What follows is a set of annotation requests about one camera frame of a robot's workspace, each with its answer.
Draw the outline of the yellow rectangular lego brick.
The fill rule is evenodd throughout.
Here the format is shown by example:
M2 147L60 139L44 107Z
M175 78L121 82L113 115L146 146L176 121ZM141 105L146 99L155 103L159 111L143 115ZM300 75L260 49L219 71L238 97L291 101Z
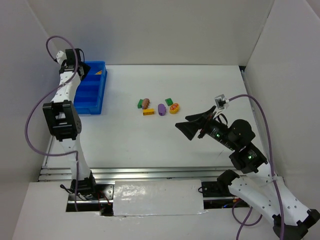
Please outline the yellow rectangular lego brick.
M154 115L155 114L155 110L153 108L146 108L146 109L142 110L142 114L144 116Z

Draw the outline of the yellow oval printed lego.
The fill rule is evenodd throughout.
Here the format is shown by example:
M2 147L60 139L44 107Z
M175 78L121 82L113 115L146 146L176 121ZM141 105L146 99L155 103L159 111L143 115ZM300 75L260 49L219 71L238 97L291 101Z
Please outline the yellow oval printed lego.
M180 105L178 103L173 103L169 108L170 114L177 114L180 110Z

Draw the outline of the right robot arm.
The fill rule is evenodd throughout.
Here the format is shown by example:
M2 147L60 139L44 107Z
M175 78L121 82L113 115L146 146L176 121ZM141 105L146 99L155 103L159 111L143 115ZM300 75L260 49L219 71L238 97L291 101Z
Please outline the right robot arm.
M175 126L189 139L208 135L232 151L229 156L233 166L254 182L249 186L235 171L226 170L217 178L219 188L244 200L272 225L274 233L282 240L301 240L309 228L320 219L316 209L300 202L287 188L282 177L272 174L271 163L252 143L255 133L244 119L230 126L215 119L215 107L186 116L185 122Z

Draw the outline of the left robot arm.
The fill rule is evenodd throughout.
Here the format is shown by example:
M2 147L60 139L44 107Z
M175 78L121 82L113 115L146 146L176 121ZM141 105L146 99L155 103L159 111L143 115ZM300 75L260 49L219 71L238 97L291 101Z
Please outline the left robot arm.
M96 194L96 181L88 167L80 142L82 122L74 106L76 91L91 69L83 62L84 52L76 48L59 51L61 86L49 103L42 106L49 132L60 143L69 162L71 186L66 191L81 199L90 199Z

